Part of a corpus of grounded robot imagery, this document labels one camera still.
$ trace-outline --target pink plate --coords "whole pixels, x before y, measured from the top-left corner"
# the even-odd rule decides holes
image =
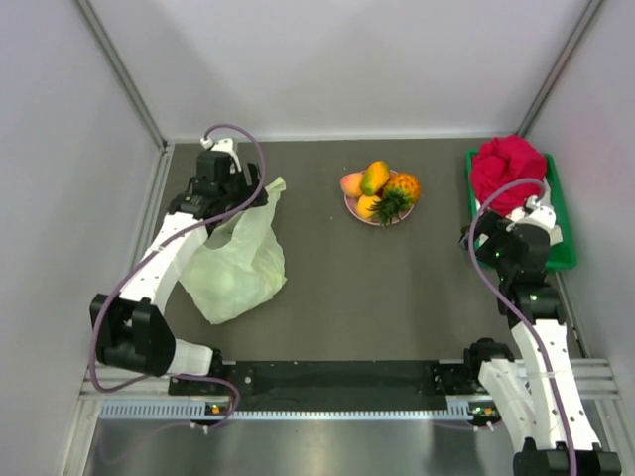
[[[396,174],[396,171],[390,171],[391,174]],[[364,223],[366,223],[367,225],[373,225],[373,226],[379,226],[379,222],[377,221],[370,221],[367,220],[365,218],[362,218],[361,216],[359,216],[356,212],[355,212],[355,208],[357,208],[357,198],[353,198],[351,196],[344,196],[344,203],[346,203],[346,208],[348,208],[348,211],[350,211],[352,213],[352,215],[357,218],[359,221],[363,221]],[[400,220],[398,220],[397,218],[393,218],[393,221],[390,223],[391,225],[394,225],[396,223],[399,223],[401,220],[403,220],[404,218],[406,218],[408,215],[410,215],[410,212],[413,211],[413,208],[415,207],[415,205],[411,206],[409,210],[407,211],[402,211],[399,214],[399,217],[401,218]]]

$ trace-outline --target green plastic basket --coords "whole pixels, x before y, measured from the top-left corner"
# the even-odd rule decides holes
[[[471,217],[476,215],[476,197],[474,189],[469,181],[469,175],[472,172],[472,157],[478,154],[478,150],[471,149],[467,151],[465,157],[467,169],[467,189],[469,192],[469,211]],[[558,179],[558,171],[554,158],[549,154],[545,154],[547,159],[547,183],[551,188],[551,205],[556,212],[556,223],[563,232],[563,242],[552,247],[552,252],[547,261],[547,269],[549,271],[570,270],[577,265],[577,256],[575,254],[575,244],[573,243],[572,228],[569,224],[569,216],[567,215],[567,207],[565,206],[565,198],[563,197],[563,189]]]

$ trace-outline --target light green plastic bag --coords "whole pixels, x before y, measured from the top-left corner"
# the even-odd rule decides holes
[[[220,324],[271,299],[285,278],[285,255],[271,229],[282,178],[266,187],[267,205],[248,208],[218,226],[181,274],[202,315]]]

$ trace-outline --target yellow fruit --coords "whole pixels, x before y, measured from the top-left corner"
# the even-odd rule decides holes
[[[346,196],[358,198],[363,194],[359,187],[362,177],[364,177],[362,172],[356,172],[354,174],[348,174],[339,181],[339,185]]]
[[[374,195],[390,178],[390,169],[385,162],[373,162],[361,180],[361,191],[364,195]]]
[[[359,197],[359,201],[357,202],[357,208],[355,211],[357,212],[357,216],[363,218],[365,220],[370,220],[370,217],[373,216],[374,211],[371,211],[370,208],[375,204],[379,203],[381,198],[377,195],[368,196],[362,195]]]

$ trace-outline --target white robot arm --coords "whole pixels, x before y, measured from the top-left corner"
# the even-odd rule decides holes
[[[481,339],[465,351],[471,378],[477,379],[494,401],[516,450],[514,474],[570,474],[567,443],[574,448],[579,474],[621,474],[617,454],[602,451],[586,417],[573,377],[567,349],[567,326],[559,293],[545,282],[551,252],[550,235],[556,214],[536,197],[525,206],[525,216],[512,222],[485,211],[476,223],[474,239],[486,239],[476,251],[478,261],[498,274],[499,291],[527,322],[499,301],[525,364],[529,384],[504,344]],[[461,244],[466,247],[464,230]],[[538,337],[546,350],[541,350]],[[548,372],[546,361],[551,364]],[[560,394],[564,415],[554,395]],[[564,417],[571,431],[566,435]]]
[[[247,168],[250,177],[243,171],[233,140],[203,145],[209,150],[199,154],[196,175],[188,189],[172,201],[145,256],[161,253],[128,282],[107,309],[96,349],[97,359],[105,365],[156,377],[210,374],[214,351],[176,339],[163,318],[166,303],[185,265],[215,227],[201,222],[244,202],[260,177],[253,164]],[[263,190],[252,206],[266,202]],[[189,231],[162,248],[162,243],[181,230]],[[97,295],[90,305],[93,325],[105,300],[105,295]]]

